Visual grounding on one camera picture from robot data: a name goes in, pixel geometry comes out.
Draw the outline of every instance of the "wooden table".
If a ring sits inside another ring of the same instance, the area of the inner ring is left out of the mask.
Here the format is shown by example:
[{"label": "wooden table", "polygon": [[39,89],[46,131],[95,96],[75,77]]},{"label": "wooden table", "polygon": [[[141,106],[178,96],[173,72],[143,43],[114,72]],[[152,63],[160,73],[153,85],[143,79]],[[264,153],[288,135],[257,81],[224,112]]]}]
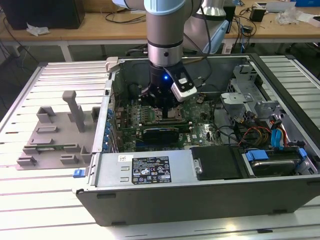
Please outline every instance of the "wooden table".
[{"label": "wooden table", "polygon": [[[276,2],[277,0],[265,0],[263,2]],[[256,0],[244,0],[245,6],[238,6],[235,13],[251,7]],[[304,13],[320,15],[320,7],[297,7],[297,10]],[[300,21],[298,24],[280,25],[276,21],[277,13],[268,13],[263,17],[262,22],[255,22],[257,27],[255,35],[250,39],[251,43],[312,43],[320,41],[320,28],[309,23]],[[243,17],[249,18],[250,12]],[[243,25],[254,26],[251,22],[241,19]],[[238,27],[234,23],[231,31],[224,39],[223,53],[230,53],[238,35]]]},{"label": "wooden table", "polygon": [[[250,7],[254,0],[245,0],[245,6],[237,7],[236,14],[242,9]],[[320,7],[302,7],[299,10],[320,14]],[[141,16],[134,13],[120,13],[115,16],[117,21],[126,21]],[[264,16],[261,23],[256,23],[256,34],[250,39],[251,43],[311,43],[320,41],[320,28],[308,23],[279,25],[275,20],[276,14],[269,13]],[[251,25],[243,19],[242,24]],[[14,37],[25,46],[60,46],[66,62],[72,61],[69,50],[71,45],[110,45],[110,44],[144,44],[147,42],[146,23],[122,25],[107,22],[100,13],[86,13],[79,29],[50,29],[50,33],[42,36],[33,36],[25,30],[12,30]],[[230,53],[238,35],[235,24],[229,34],[225,35],[223,53]],[[7,46],[17,46],[0,21],[0,39]]]}]

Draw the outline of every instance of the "green circuit board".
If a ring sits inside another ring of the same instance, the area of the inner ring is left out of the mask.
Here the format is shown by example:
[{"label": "green circuit board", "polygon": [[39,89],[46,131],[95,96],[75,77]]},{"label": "green circuit board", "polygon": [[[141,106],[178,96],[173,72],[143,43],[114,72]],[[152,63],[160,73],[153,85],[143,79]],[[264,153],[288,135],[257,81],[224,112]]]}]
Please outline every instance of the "green circuit board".
[{"label": "green circuit board", "polygon": [[[120,134],[119,151],[145,152],[183,150],[194,146],[223,145],[216,136],[212,114],[212,102],[194,97],[169,111],[168,118],[150,106],[142,106],[137,100],[124,102],[115,110],[117,131]],[[175,128],[178,141],[170,144],[146,144],[145,129]]]}]

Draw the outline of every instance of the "robotic arm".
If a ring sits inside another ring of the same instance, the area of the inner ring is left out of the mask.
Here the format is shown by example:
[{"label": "robotic arm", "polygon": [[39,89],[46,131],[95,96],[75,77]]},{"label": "robotic arm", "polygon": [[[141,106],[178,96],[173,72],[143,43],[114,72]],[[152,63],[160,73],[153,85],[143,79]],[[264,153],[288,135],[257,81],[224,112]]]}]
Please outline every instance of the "robotic arm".
[{"label": "robotic arm", "polygon": [[210,53],[215,53],[228,27],[224,0],[112,1],[120,7],[146,11],[150,83],[141,98],[154,108],[162,109],[162,116],[166,118],[168,109],[197,93],[181,62],[183,46],[195,49],[191,42],[184,40],[184,33],[207,53],[207,20],[212,36]]}]

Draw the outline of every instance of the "black box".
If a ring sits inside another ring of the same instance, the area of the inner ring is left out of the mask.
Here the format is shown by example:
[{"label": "black box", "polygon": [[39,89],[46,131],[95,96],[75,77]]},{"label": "black box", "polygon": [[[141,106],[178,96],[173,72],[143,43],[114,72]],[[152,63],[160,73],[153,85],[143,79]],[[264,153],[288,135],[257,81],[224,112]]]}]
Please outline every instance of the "black box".
[{"label": "black box", "polygon": [[265,13],[266,13],[265,9],[253,7],[249,18],[252,22],[260,23],[262,22],[262,19],[264,18]]},{"label": "black box", "polygon": [[35,27],[77,29],[85,18],[83,0],[0,0],[14,30]]},{"label": "black box", "polygon": [[229,22],[228,28],[226,30],[226,33],[230,33],[231,25],[232,25],[232,20],[235,15],[235,10],[236,10],[236,5],[233,3],[232,0],[225,0],[223,9],[226,13],[225,19]]}]

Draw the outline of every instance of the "power supply label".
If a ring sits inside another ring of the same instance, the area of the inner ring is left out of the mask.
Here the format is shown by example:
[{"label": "power supply label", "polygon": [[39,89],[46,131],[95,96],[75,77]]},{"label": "power supply label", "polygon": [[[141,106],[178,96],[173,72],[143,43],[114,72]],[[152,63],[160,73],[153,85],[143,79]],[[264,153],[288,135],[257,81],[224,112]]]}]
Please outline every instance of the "power supply label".
[{"label": "power supply label", "polygon": [[133,184],[171,183],[168,156],[132,158]]}]

